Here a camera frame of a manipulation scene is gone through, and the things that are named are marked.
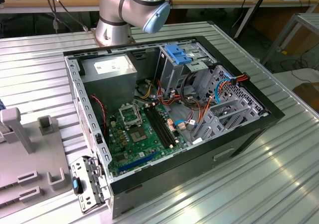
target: blue plastic clip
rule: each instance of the blue plastic clip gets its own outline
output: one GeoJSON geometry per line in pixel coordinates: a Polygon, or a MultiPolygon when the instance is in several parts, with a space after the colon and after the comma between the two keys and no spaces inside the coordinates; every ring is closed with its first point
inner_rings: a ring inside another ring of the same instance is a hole
{"type": "Polygon", "coordinates": [[[0,110],[5,110],[6,108],[5,108],[5,106],[4,106],[4,104],[2,103],[2,101],[0,100],[0,110]]]}
{"type": "Polygon", "coordinates": [[[187,64],[193,60],[186,56],[184,51],[180,49],[177,45],[166,45],[165,48],[172,58],[175,59],[176,64],[187,64]]]}

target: red cable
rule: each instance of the red cable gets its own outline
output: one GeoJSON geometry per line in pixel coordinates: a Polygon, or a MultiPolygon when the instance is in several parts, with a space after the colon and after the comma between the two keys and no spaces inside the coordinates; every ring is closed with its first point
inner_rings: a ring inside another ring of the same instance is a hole
{"type": "Polygon", "coordinates": [[[102,112],[103,112],[103,122],[104,122],[104,134],[106,134],[106,115],[105,115],[105,110],[104,110],[104,105],[103,103],[98,99],[96,98],[94,95],[90,95],[90,97],[92,97],[93,99],[95,99],[101,106],[102,108],[102,112]]]}

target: aluminum extrusion table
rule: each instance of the aluminum extrusion table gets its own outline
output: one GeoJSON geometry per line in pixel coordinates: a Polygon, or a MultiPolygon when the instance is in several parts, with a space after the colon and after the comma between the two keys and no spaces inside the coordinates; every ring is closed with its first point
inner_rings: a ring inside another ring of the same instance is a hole
{"type": "MultiPolygon", "coordinates": [[[[82,215],[73,191],[22,210],[1,223],[318,223],[318,114],[280,84],[217,26],[167,25],[156,34],[133,29],[137,42],[203,35],[269,97],[285,117],[244,153],[117,220],[106,207],[82,215]]],[[[22,122],[59,120],[68,162],[87,155],[72,103],[62,51],[97,47],[91,33],[0,41],[0,97],[22,122]]]]}
{"type": "Polygon", "coordinates": [[[279,47],[283,39],[286,38],[283,44],[281,45],[281,48],[284,49],[301,26],[305,26],[310,31],[319,35],[319,13],[297,13],[293,15],[293,17],[289,20],[289,22],[284,27],[282,32],[279,34],[275,42],[269,48],[266,56],[263,58],[261,63],[266,64],[266,62],[273,56],[275,50],[279,47]]]}

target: blue release tab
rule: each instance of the blue release tab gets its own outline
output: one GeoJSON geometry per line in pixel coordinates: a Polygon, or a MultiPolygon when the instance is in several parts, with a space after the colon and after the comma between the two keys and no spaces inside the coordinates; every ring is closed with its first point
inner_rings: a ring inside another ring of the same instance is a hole
{"type": "Polygon", "coordinates": [[[73,180],[73,188],[77,188],[78,187],[78,182],[76,180],[73,180]]]}
{"type": "Polygon", "coordinates": [[[186,56],[184,51],[180,49],[176,44],[173,45],[166,45],[165,48],[167,49],[167,52],[170,54],[170,56],[175,59],[176,64],[187,64],[192,62],[193,60],[186,56]]]}

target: cable connector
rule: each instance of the cable connector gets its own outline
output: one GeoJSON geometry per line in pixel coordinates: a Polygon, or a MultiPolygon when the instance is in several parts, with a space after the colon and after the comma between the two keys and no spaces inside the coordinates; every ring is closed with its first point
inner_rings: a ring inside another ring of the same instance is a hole
{"type": "Polygon", "coordinates": [[[56,20],[56,18],[53,20],[53,29],[55,30],[55,33],[58,33],[59,30],[59,23],[56,20]]]}
{"type": "Polygon", "coordinates": [[[87,26],[82,26],[84,31],[89,31],[89,29],[87,28],[87,26]]]}
{"type": "Polygon", "coordinates": [[[237,84],[237,79],[231,79],[230,81],[232,86],[235,86],[237,84]]]}
{"type": "Polygon", "coordinates": [[[244,72],[243,74],[247,77],[247,80],[250,80],[250,76],[246,72],[244,72]]]}

